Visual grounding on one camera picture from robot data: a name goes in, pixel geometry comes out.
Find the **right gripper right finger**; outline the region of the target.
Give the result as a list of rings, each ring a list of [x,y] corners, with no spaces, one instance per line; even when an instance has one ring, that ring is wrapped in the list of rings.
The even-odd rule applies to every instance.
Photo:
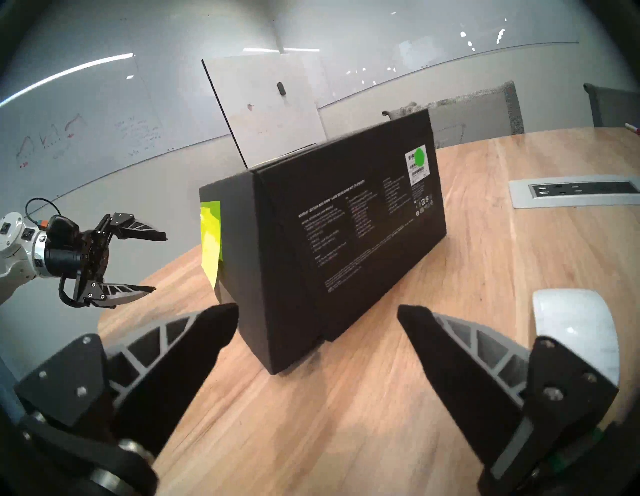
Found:
[[[475,322],[400,305],[427,380],[482,465],[481,495],[587,495],[617,384],[559,338],[527,349]]]

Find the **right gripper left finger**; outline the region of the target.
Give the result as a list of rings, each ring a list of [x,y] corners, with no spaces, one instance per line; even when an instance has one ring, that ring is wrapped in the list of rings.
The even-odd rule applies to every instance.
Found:
[[[155,495],[153,469],[231,343],[235,303],[137,329],[82,335],[16,385],[15,495]]]

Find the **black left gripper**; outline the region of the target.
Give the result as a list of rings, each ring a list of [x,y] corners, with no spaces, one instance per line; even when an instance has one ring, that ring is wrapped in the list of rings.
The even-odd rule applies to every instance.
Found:
[[[68,307],[114,309],[156,290],[146,285],[103,282],[113,235],[120,240],[167,241],[165,232],[133,214],[105,214],[94,229],[81,232],[76,223],[57,213],[47,221],[38,220],[38,228],[45,234],[42,267],[59,278],[58,296]]]

